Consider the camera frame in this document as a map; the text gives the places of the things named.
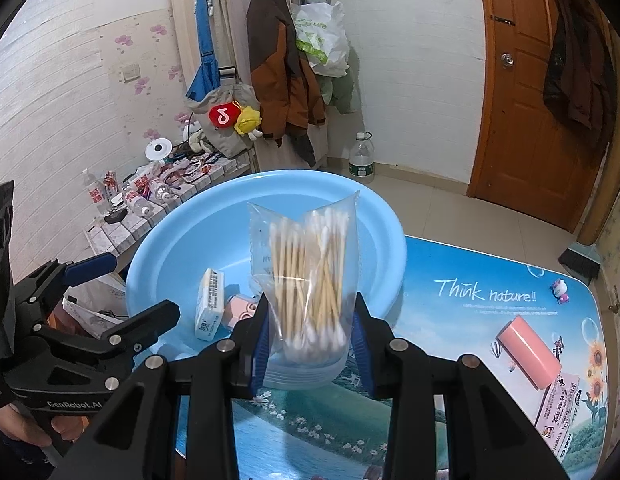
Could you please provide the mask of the person's left hand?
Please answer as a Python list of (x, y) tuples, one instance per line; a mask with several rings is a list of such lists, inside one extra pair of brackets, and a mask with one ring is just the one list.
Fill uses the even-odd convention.
[(50, 423), (52, 432), (44, 431), (32, 418), (22, 415), (12, 404), (0, 409), (0, 431), (11, 440), (46, 448), (52, 444), (52, 434), (65, 441), (75, 441), (84, 431), (82, 417), (56, 416)]

